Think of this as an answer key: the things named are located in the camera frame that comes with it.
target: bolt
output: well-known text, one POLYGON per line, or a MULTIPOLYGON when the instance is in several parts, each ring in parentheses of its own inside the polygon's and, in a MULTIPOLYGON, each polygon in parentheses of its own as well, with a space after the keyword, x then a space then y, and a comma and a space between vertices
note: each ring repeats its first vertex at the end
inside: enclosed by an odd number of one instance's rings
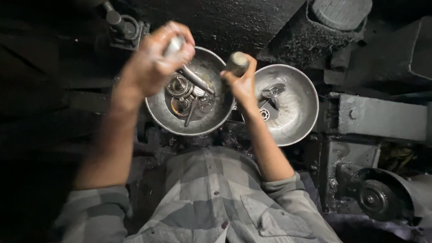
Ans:
POLYGON ((359 117, 359 112, 356 110, 350 110, 349 111, 349 117, 353 120, 357 119, 359 117))
POLYGON ((375 202, 375 198, 372 197, 372 196, 368 196, 368 197, 366 197, 366 202, 367 202, 368 204, 372 204, 372 203, 375 202))

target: plaid shirt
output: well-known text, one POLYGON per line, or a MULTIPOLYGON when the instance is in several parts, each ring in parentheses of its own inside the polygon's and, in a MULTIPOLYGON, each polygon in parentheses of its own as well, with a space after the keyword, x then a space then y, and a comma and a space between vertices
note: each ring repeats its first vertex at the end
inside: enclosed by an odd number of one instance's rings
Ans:
POLYGON ((123 186, 71 192, 56 221, 63 242, 337 242, 298 173, 262 182, 254 161, 210 147, 167 162, 167 194, 150 220, 127 236, 123 186))

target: metal bowl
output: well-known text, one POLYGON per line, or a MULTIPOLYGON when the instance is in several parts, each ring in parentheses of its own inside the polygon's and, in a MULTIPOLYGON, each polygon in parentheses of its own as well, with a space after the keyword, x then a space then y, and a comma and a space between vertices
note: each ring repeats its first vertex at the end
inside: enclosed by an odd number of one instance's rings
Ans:
POLYGON ((213 52, 195 47, 195 57, 187 66, 193 72, 199 73, 204 81, 212 84, 215 91, 212 111, 200 120, 192 119, 189 126, 185 127, 184 120, 174 116, 166 106, 165 88, 158 94, 147 97, 146 105, 153 119, 166 130, 183 136, 197 136, 212 132, 227 120, 234 106, 234 97, 219 75, 225 69, 225 62, 213 52))
POLYGON ((278 146, 288 146, 303 139, 318 117, 318 94, 311 80, 300 70, 283 64, 263 67, 255 73, 255 97, 264 100, 261 91, 276 83, 286 85, 279 96, 278 118, 266 125, 278 146))

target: hand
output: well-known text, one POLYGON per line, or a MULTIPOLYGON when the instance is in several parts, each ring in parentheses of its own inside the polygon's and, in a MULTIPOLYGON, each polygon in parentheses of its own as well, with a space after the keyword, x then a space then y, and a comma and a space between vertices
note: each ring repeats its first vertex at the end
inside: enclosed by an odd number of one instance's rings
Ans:
POLYGON ((255 99, 255 70, 257 60, 246 54, 249 59, 249 68, 242 77, 237 77, 229 71, 222 71, 220 76, 231 86, 231 92, 244 109, 257 107, 255 99))
POLYGON ((189 28, 170 21, 146 37, 122 70, 116 93, 141 104, 143 99, 159 92, 168 76, 195 55, 195 41, 189 28), (182 35, 186 42, 176 54, 163 57, 171 38, 182 35))

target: person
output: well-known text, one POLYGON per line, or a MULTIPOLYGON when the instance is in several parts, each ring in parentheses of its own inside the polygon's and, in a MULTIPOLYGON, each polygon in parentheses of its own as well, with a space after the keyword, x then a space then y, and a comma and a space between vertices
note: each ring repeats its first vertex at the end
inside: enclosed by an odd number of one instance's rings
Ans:
POLYGON ((167 161, 166 195, 150 220, 127 237, 131 215, 125 183, 132 159, 134 127, 145 97, 195 53, 188 27, 168 22, 145 38, 125 64, 97 144, 83 162, 55 225, 64 242, 340 242, 304 190, 300 176, 274 142, 258 112, 254 94, 257 61, 238 78, 226 80, 250 132, 257 163, 225 147, 209 147, 167 161), (170 39, 186 42, 163 57, 170 39))

